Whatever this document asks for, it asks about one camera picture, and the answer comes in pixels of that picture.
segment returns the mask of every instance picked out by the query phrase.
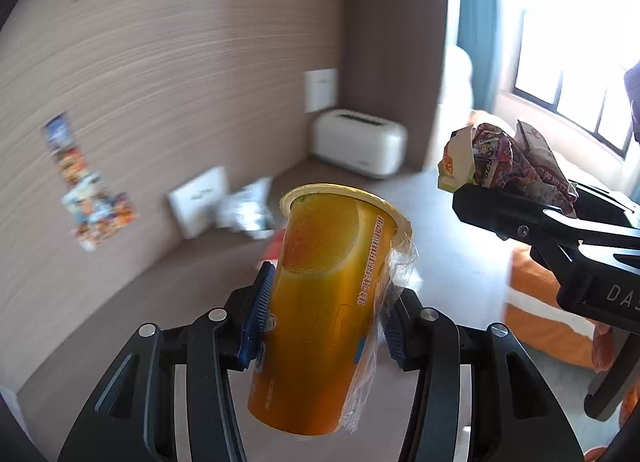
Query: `colorful wrapper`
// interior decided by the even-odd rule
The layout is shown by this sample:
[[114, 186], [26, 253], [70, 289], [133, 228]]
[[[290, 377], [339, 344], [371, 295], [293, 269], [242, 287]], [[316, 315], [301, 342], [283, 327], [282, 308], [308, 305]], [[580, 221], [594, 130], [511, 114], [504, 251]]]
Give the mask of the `colorful wrapper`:
[[463, 184], [507, 190], [575, 217], [575, 188], [560, 171], [544, 137], [529, 124], [518, 122], [516, 138], [486, 123], [453, 132], [438, 171], [438, 187], [446, 191]]

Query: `white toaster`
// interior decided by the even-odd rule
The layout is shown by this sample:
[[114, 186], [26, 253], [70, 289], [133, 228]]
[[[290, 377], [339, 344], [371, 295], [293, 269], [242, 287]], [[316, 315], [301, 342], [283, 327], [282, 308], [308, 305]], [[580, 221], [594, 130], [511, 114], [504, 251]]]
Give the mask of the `white toaster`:
[[313, 155], [373, 178], [398, 171], [405, 147], [402, 124], [367, 114], [331, 110], [313, 125]]

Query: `wooden wall panel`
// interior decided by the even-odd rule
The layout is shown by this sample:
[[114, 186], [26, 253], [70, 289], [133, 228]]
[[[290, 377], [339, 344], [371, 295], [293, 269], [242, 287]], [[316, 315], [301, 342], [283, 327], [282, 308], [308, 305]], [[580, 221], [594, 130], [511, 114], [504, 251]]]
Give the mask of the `wooden wall panel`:
[[[303, 71], [338, 66], [342, 0], [20, 0], [0, 32], [0, 384], [180, 241], [165, 194], [233, 188], [306, 155]], [[85, 252], [40, 133], [66, 112], [140, 211]]]
[[435, 117], [447, 0], [345, 0], [340, 104], [401, 122], [406, 163], [424, 167]]

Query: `plastic wrap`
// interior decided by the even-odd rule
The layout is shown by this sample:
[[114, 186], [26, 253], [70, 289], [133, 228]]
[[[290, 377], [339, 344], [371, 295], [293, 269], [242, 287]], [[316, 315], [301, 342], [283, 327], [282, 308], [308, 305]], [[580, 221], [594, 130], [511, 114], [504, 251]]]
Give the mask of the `plastic wrap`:
[[271, 178], [264, 177], [222, 199], [215, 207], [216, 225], [251, 238], [269, 238], [274, 232], [273, 216], [267, 207]]
[[367, 335], [364, 352], [351, 380], [340, 418], [340, 426], [349, 432], [353, 433], [358, 428], [358, 421], [376, 374], [382, 320], [389, 315], [408, 283], [417, 257], [418, 251], [411, 238], [407, 235], [399, 237], [398, 242], [392, 245], [386, 258], [385, 268], [376, 280], [376, 300], [371, 328]]

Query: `poster on wall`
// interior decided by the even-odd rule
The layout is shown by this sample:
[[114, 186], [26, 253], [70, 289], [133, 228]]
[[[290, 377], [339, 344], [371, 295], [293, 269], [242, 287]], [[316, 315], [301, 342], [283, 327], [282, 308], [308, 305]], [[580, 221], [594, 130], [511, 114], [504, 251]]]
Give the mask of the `poster on wall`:
[[47, 146], [69, 188], [62, 203], [78, 224], [73, 235], [83, 248], [93, 251], [105, 238], [133, 222], [138, 214], [126, 193], [111, 195], [100, 173], [88, 169], [64, 114], [51, 119], [43, 130]]

